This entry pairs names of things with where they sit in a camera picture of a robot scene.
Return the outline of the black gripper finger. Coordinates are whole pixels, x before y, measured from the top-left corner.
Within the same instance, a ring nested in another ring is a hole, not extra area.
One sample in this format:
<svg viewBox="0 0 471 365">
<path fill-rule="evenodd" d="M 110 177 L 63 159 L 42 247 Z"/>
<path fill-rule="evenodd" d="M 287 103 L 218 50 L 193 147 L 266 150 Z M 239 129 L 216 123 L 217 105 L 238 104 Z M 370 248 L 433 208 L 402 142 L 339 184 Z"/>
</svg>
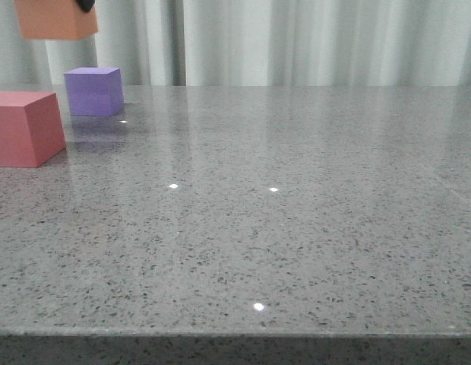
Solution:
<svg viewBox="0 0 471 365">
<path fill-rule="evenodd" d="M 95 5 L 95 0 L 76 0 L 76 2 L 83 12 L 90 12 Z"/>
</svg>

